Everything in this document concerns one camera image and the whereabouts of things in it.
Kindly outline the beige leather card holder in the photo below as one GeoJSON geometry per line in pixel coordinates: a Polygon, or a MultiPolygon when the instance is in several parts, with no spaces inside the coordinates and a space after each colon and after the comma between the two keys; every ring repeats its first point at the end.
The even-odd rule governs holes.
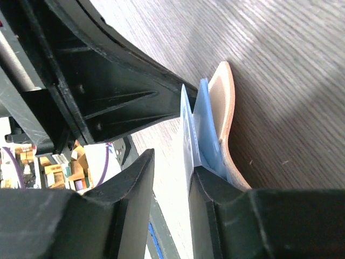
{"type": "Polygon", "coordinates": [[[208,83],[213,123],[223,156],[223,164],[228,169],[227,179],[239,190],[246,191],[251,186],[232,160],[229,149],[229,136],[235,109],[235,87],[230,64],[219,63],[208,83]]]}

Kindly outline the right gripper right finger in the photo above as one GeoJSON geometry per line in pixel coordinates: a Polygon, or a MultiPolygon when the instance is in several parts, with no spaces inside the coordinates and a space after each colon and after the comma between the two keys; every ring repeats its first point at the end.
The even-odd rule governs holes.
{"type": "Polygon", "coordinates": [[[344,258],[344,191],[241,191],[196,167],[189,191],[195,258],[344,258]]]}

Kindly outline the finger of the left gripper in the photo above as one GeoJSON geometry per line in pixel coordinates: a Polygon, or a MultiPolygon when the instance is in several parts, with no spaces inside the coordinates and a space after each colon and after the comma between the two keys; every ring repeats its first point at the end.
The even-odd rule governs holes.
{"type": "Polygon", "coordinates": [[[197,89],[126,40],[90,1],[21,1],[61,112],[81,141],[113,141],[180,114],[197,89]]]}

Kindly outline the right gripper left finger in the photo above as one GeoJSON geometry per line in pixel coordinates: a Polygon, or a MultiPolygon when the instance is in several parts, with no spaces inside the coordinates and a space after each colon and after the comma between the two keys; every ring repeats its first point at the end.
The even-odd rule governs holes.
{"type": "Polygon", "coordinates": [[[154,150],[79,194],[62,189],[1,190],[1,258],[143,258],[154,150]]]}

